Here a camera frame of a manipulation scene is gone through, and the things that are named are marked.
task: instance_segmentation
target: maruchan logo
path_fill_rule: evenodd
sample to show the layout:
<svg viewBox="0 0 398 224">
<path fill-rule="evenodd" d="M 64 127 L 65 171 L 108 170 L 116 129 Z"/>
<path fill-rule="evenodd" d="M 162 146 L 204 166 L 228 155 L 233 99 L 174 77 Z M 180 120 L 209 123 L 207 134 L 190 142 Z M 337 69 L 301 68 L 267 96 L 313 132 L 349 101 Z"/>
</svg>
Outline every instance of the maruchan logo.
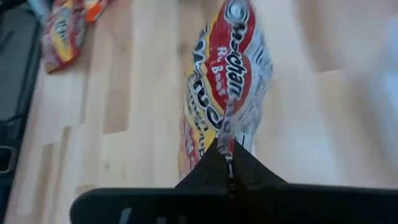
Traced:
<svg viewBox="0 0 398 224">
<path fill-rule="evenodd" d="M 196 94 L 199 106 L 205 110 L 206 119 L 216 129 L 220 130 L 223 122 L 223 117 L 220 115 L 214 107 L 212 107 L 209 96 L 206 93 L 206 88 L 203 84 L 203 80 L 199 79 L 193 83 L 193 92 Z"/>
<path fill-rule="evenodd" d="M 249 19 L 248 3 L 244 0 L 230 0 L 224 17 L 230 24 L 247 23 Z"/>
<path fill-rule="evenodd" d="M 60 16 L 58 17 L 55 23 L 55 31 L 61 37 L 63 47 L 67 45 L 68 35 L 67 35 L 67 20 L 71 15 L 71 11 L 69 8 L 61 8 Z"/>
<path fill-rule="evenodd" d="M 235 99 L 240 100 L 243 95 L 244 76 L 248 72 L 243 66 L 243 58 L 239 52 L 239 46 L 248 31 L 249 8 L 247 2 L 231 0 L 226 8 L 225 17 L 232 24 L 231 40 L 229 42 L 231 50 L 229 55 L 225 57 L 228 63 L 226 67 L 228 93 L 233 95 Z"/>
</svg>

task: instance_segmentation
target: snack bag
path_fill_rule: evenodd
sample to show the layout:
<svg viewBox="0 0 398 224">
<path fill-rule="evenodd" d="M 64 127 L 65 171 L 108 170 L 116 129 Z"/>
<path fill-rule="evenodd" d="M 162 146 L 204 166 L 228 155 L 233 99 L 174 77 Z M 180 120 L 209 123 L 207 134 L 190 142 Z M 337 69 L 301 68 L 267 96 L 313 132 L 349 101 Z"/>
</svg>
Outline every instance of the snack bag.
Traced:
<svg viewBox="0 0 398 224">
<path fill-rule="evenodd" d="M 227 160 L 233 138 L 254 154 L 272 63 L 250 0 L 226 0 L 201 32 L 185 72 L 178 169 L 183 179 L 214 138 Z"/>
<path fill-rule="evenodd" d="M 86 22 L 95 22 L 98 16 L 104 11 L 108 4 L 108 0 L 84 0 L 86 14 Z"/>
<path fill-rule="evenodd" d="M 79 55 L 86 29 L 83 0 L 56 0 L 42 37 L 47 71 L 69 66 Z"/>
</svg>

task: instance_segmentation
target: crumpled plastic wrapper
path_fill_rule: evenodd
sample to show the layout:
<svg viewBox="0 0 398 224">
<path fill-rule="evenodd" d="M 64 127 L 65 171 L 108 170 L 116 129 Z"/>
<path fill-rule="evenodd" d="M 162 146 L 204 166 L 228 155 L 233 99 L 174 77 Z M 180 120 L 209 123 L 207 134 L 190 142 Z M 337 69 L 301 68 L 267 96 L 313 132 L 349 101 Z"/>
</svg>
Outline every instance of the crumpled plastic wrapper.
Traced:
<svg viewBox="0 0 398 224">
<path fill-rule="evenodd" d="M 109 0 L 84 0 L 86 22 L 95 22 L 108 3 Z"/>
<path fill-rule="evenodd" d="M 183 179 L 214 138 L 227 162 L 233 139 L 254 154 L 272 76 L 262 30 L 249 0 L 226 0 L 200 33 L 185 72 L 178 169 Z"/>
<path fill-rule="evenodd" d="M 83 0 L 56 0 L 42 37 L 49 73 L 63 70 L 80 55 L 86 21 Z"/>
</svg>

